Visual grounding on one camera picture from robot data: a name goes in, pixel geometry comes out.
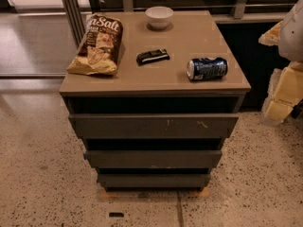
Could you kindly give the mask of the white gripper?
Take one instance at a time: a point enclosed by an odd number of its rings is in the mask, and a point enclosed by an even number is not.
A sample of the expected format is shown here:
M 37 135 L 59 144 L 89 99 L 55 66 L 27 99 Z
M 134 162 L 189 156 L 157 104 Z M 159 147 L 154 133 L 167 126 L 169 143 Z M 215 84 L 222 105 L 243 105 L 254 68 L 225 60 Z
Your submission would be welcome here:
M 261 112 L 266 123 L 282 123 L 292 112 L 292 107 L 303 99 L 302 62 L 291 61 L 282 70 L 275 89 L 274 99 L 281 102 L 266 98 L 263 103 Z

